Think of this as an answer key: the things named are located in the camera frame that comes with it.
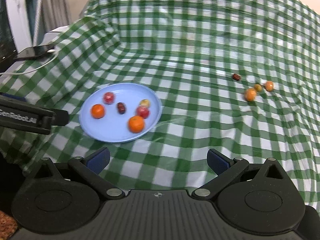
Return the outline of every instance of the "white door frame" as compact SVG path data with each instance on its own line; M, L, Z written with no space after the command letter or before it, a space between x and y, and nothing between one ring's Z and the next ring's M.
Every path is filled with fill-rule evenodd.
M26 0L6 0L11 33L18 52L32 47Z

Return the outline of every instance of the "ribbed black surface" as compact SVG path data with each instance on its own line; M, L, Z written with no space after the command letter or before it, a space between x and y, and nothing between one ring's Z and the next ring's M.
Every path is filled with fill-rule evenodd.
M73 232L42 236L22 229L12 237L12 240L43 239L299 240L301 238L293 232L270 237L241 232L226 224L210 202L192 199L185 190L160 192L132 190L122 200L106 202L96 218Z

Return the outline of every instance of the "green and white checkered tablecloth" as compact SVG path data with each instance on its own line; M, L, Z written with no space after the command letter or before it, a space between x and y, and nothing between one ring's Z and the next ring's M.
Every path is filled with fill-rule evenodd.
M29 171L43 156L65 162L107 146L101 176L127 190L201 186L215 177L209 148L252 163L274 157L320 211L319 34L319 15L297 0L91 0L56 40L57 59L0 88L67 110L70 123L48 136L0 128L0 150ZM245 89L266 80L273 92L244 101ZM163 114L143 137L106 144L82 131L78 114L118 82L153 89Z

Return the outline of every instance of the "charging cable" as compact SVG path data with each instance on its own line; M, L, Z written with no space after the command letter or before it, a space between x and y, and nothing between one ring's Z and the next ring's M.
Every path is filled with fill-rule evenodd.
M0 75L10 75L10 76L17 76L17 75L24 75L24 74L29 74L29 73L31 73L31 72L33 72L33 71L36 71L36 70L38 70L38 69L40 69L40 68L43 68L44 66L47 66L49 63L51 63L52 61L54 61L56 58L57 58L57 56L58 56L58 52L55 50L55 49L49 49L48 51L47 51L47 53L52 53L52 54L54 54L54 57L52 58L52 59L50 59L47 63L44 63L42 66L40 66L40 67L37 67L37 68L35 68L35 69L33 69L33 70L30 70L30 71L25 71L25 72L2 72L2 73L0 73Z

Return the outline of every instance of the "plate rim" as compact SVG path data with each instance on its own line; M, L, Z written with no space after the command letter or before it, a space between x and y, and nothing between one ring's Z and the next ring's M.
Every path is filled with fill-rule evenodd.
M131 138L129 140L123 140L123 141L102 141L102 140L99 140L97 138L95 138L92 134L86 132L84 129L83 129L83 126L82 126L82 110L83 110L83 106L84 106L84 103L90 98L92 97L95 93L99 92L100 90L102 89L105 89L105 88L108 88L108 87L112 87L112 86L116 86L116 85L121 85L121 84L131 84L131 85L136 85L136 86L140 86L140 87L143 87L147 90L149 90L152 94L155 95L157 101L158 101L158 105L159 105L159 113L156 117L156 120L151 124L150 128L147 129L146 131L144 131L143 133L139 134L139 135L136 135L134 138ZM145 86L145 85L142 85L142 84L137 84L137 83L131 83L131 82L122 82L122 83L116 83L116 84L112 84L112 85L108 85L108 86L105 86L103 88L100 88L98 89L97 91L95 91L94 93L92 93L82 104L81 108L80 108L80 113L79 113L79 123L80 123L80 126L81 126L81 129L83 130L84 133L86 133L88 136L90 136L91 138L93 138L94 140L97 140L97 141L100 141L100 142L106 142L106 143L125 143L125 142L130 142L130 141L133 141L135 139L138 139L139 137L145 135L147 132L149 132L160 120L160 117L161 117L161 114L162 114L162 103L161 103L161 100L157 97L156 95L156 92L153 91L151 88Z

